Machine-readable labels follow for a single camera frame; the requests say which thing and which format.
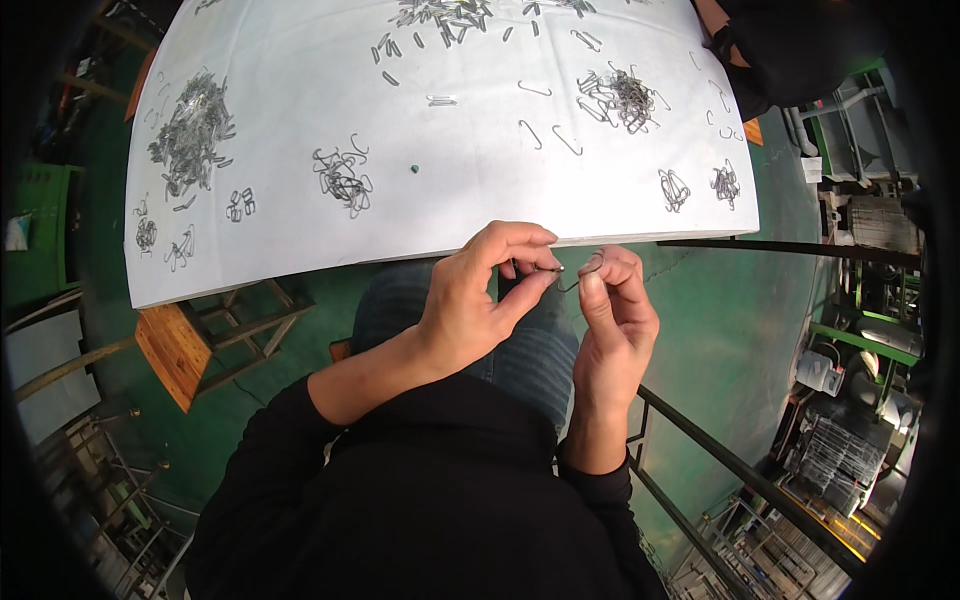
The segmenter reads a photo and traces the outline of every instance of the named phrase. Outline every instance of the hand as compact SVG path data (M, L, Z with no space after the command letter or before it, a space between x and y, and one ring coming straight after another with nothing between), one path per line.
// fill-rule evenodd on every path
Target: hand
M516 322L540 301L560 261L548 248L557 236L532 223L493 221L459 252L437 262L426 306L416 325L425 362L437 378L453 374L510 337ZM527 275L502 302L487 294L491 270L516 277L511 259Z
M574 410L626 419L650 363L660 319L643 287L639 256L613 245L598 252L602 256L595 254L578 272L589 329L573 365Z

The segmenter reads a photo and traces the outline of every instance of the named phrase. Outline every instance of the white table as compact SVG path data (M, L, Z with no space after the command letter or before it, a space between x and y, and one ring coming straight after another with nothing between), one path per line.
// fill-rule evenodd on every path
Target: white table
M730 85L702 47L688 0L591 0L597 13L583 19L548 0L540 16L522 13L529 3L493 0L487 31L471 28L449 49L433 20L388 23L396 1L220 0L200 8L208 1L183 3L134 121L125 253L135 308L272 276L449 252L492 219L541 223L560 245L759 227ZM602 41L593 44L599 52L571 30ZM384 47L374 64L371 47L387 32L403 56L387 57ZM659 127L629 134L580 108L577 80L589 70L610 76L610 64L628 72L633 64L659 93ZM236 135L216 153L232 163L212 168L209 190L194 184L165 199L169 168L151 162L147 146L187 80L205 71L217 83L227 78ZM454 96L457 105L430 107L427 96ZM359 211L323 192L313 159L317 149L354 152L351 139L369 148L355 169L372 186L369 208ZM711 188L725 165L740 187L734 209ZM690 190L677 212L666 209L661 185L670 170ZM234 222L230 199L247 188L255 212ZM149 223L156 236L142 252L136 234ZM180 256L170 255L175 246Z

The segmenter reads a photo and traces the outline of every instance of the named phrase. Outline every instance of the wooden stool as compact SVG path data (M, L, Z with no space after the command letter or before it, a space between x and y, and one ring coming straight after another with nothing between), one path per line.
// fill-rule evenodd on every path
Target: wooden stool
M133 337L163 387L184 413L190 410L194 398L229 383L242 373L276 356L276 347L283 336L290 331L290 327L300 315L314 306L312 302L293 302L272 279L266 279L264 283L270 286L283 302L284 308L250 323L240 324L230 312L239 289L227 294L222 305L201 311L195 310L188 300L140 311ZM230 329L223 333L211 333L204 322L217 317L226 319ZM260 348L252 336L271 327L276 327L273 337L266 346ZM203 379L213 353L237 342L246 344L253 356L232 369Z

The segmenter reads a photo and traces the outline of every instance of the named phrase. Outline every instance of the wrist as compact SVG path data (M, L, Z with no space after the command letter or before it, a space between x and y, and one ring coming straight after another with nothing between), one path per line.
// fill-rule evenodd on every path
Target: wrist
M384 402L441 379L424 360L415 327L311 374L307 391L320 414L350 425Z
M604 475L623 464L627 448L627 412L574 404L564 444L564 459L591 475Z

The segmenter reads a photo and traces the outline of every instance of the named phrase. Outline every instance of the black clothing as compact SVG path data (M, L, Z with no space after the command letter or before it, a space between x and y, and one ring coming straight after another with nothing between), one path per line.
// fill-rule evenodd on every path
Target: black clothing
M553 424L461 373L343 432L302 379L250 419L186 557L205 598L666 598L626 464L587 475Z
M744 121L770 106L829 96L853 71L878 59L886 34L868 12L832 0L717 0L730 23L713 37ZM750 67L730 64L736 45Z

